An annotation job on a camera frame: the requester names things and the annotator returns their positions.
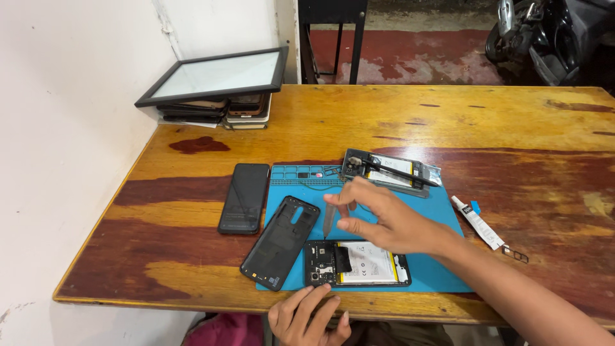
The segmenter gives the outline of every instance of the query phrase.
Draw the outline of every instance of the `cable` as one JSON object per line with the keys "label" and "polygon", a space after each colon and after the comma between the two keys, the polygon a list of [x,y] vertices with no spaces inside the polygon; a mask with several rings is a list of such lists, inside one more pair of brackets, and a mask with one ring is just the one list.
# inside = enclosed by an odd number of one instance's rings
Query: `cable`
{"label": "cable", "polygon": [[368,208],[366,208],[366,207],[362,206],[361,204],[357,203],[357,205],[358,205],[359,207],[361,207],[361,209],[363,209],[364,211],[367,211],[367,212],[369,212],[369,213],[371,213],[371,214],[374,214],[374,213],[372,213],[372,212],[371,212],[371,210],[369,210]]}
{"label": "cable", "polygon": [[307,187],[308,189],[311,189],[311,190],[314,190],[314,191],[325,191],[325,190],[329,190],[330,188],[334,188],[334,187],[342,188],[341,186],[338,186],[338,185],[333,185],[333,186],[329,186],[329,187],[325,187],[325,188],[313,188],[313,187],[311,187],[308,184],[305,184],[303,182],[299,182],[299,183],[302,184],[303,186]]}

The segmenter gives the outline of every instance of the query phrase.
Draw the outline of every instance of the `glue tube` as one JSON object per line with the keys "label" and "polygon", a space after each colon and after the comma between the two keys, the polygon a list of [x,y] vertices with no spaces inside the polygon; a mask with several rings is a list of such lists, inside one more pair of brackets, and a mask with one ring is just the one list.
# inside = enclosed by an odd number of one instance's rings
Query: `glue tube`
{"label": "glue tube", "polygon": [[496,250],[500,246],[504,245],[504,241],[498,237],[498,235],[487,225],[483,219],[476,214],[476,212],[467,204],[463,204],[459,198],[453,196],[451,197],[457,209],[466,217],[466,219],[470,222],[472,227],[476,230],[478,235],[480,235],[483,240],[491,246],[492,249]]}

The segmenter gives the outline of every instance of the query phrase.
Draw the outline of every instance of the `blue silicone repair mat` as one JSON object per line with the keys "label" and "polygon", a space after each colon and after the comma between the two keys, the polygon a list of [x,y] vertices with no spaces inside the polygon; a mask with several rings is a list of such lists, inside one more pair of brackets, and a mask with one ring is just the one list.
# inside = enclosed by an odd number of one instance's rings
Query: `blue silicone repair mat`
{"label": "blue silicone repair mat", "polygon": [[[320,208],[320,217],[312,228],[308,240],[322,239],[322,222],[325,217],[325,202],[322,195],[325,193],[339,193],[344,183],[338,178],[340,166],[273,166],[271,169],[271,182],[265,212],[265,224],[276,211],[284,197],[290,195],[302,199]],[[449,202],[444,187],[430,188],[428,198],[406,195],[393,192],[407,205],[421,215],[434,221],[449,225],[455,232],[463,236],[457,217]],[[376,217],[366,210],[358,207],[351,212],[351,216],[375,223]],[[339,220],[336,213],[333,229],[327,239],[360,239],[346,231],[339,230],[335,224]],[[472,292],[461,279],[452,274],[436,260],[425,254],[408,254],[408,266],[412,277],[412,284],[401,288],[334,288],[334,291],[391,291],[391,292]],[[288,278],[282,286],[283,291],[295,291],[304,287],[303,283],[303,250],[297,257]],[[256,284],[257,289],[267,289]]]}

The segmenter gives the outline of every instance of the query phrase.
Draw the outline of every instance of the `wooden table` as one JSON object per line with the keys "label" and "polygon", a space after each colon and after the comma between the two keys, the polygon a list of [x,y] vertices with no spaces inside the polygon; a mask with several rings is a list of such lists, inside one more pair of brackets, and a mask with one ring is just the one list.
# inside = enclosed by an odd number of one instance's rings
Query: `wooden table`
{"label": "wooden table", "polygon": [[[604,90],[285,85],[271,114],[265,131],[160,125],[54,300],[266,312],[292,292],[257,291],[239,273],[258,235],[216,231],[233,167],[340,164],[361,148],[441,167],[448,194],[478,201],[530,263],[491,251],[460,218],[469,241],[615,328],[615,100]],[[337,293],[351,318],[504,324],[475,294]]]}

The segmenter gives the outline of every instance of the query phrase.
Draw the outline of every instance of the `hand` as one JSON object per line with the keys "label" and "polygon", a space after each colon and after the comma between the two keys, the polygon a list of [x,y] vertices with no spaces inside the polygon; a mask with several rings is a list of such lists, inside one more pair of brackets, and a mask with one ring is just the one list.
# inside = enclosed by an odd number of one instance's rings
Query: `hand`
{"label": "hand", "polygon": [[326,331],[327,323],[338,307],[340,299],[333,296],[318,310],[308,327],[308,321],[316,305],[331,291],[331,285],[300,289],[283,302],[269,310],[269,325],[273,334],[286,346],[340,346],[350,337],[348,312],[339,319],[338,327]]}
{"label": "hand", "polygon": [[[389,189],[376,187],[361,177],[347,182],[340,194],[326,194],[323,199],[338,206],[342,216],[337,223],[339,229],[396,254],[423,252],[438,255],[444,241],[455,239],[450,237],[454,234],[450,227],[422,216]],[[348,210],[355,210],[357,203],[370,208],[378,223],[350,217]]]}

